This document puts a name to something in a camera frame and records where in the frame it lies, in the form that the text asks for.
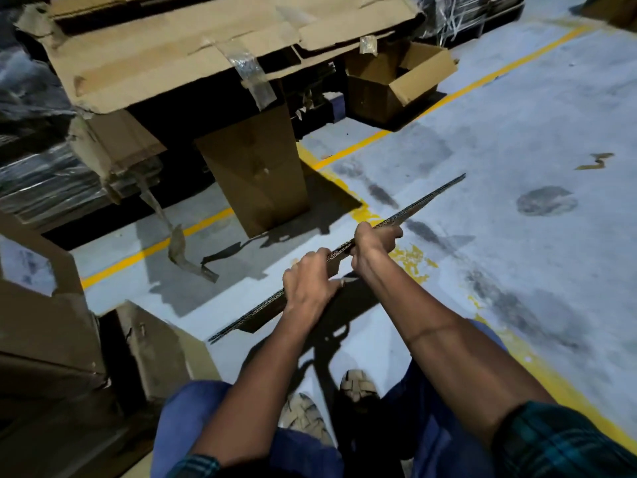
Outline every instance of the blue jeans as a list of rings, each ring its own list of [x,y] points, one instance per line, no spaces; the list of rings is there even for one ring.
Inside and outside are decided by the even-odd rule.
[[[506,350],[488,326],[471,321]],[[186,456],[204,425],[224,399],[230,384],[193,381],[165,404],[157,427],[150,478],[164,478]],[[491,459],[460,425],[417,364],[383,397],[390,433],[414,449],[412,478],[492,478]],[[277,429],[270,464],[306,478],[341,478],[343,460],[333,447],[292,430]]]

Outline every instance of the green plaid sleeve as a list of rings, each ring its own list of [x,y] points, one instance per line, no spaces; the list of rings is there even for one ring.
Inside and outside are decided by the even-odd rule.
[[[219,471],[219,462],[203,454],[189,454],[173,466],[166,478],[211,478]]]
[[[637,458],[572,409],[528,402],[502,423],[492,444],[496,476],[635,477]]]

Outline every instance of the gray floor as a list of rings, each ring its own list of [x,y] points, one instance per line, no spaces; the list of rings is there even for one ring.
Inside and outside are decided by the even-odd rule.
[[[528,0],[520,22],[455,49],[459,71],[440,90],[461,90],[587,23],[568,10],[583,1]],[[294,258],[351,238],[364,215],[352,194],[386,217],[466,172],[405,225],[394,257],[443,303],[486,320],[560,401],[633,446],[604,418],[637,438],[635,74],[634,35],[592,30],[333,162],[308,180],[312,211],[263,238],[246,244],[234,216],[189,236],[193,261],[223,250],[210,264],[216,285],[163,250],[91,285],[89,303],[103,313],[131,299],[204,340],[278,290]],[[301,143],[321,160],[376,132],[346,119]],[[576,170],[595,153],[614,155],[602,170]],[[167,211],[188,227],[224,208],[213,186]],[[73,254],[86,278],[167,236],[151,216]],[[347,369],[365,369],[384,393],[410,359],[365,289],[352,285],[335,307],[295,375],[323,413]],[[211,347],[224,379],[236,379],[273,325]]]

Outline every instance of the person's left arm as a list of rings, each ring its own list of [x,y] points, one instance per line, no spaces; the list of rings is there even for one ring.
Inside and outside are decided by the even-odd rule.
[[[274,332],[228,391],[190,450],[221,467],[265,458],[308,333],[340,287],[327,277],[328,249],[310,252],[283,274],[287,305]]]

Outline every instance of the forearm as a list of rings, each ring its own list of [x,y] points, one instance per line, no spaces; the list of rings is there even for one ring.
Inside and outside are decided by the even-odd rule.
[[[418,366],[465,428],[485,445],[520,404],[553,402],[514,358],[432,297],[387,255],[367,255],[359,266]]]
[[[228,391],[191,453],[213,456],[221,466],[267,456],[307,337],[304,329],[287,323],[282,317]]]

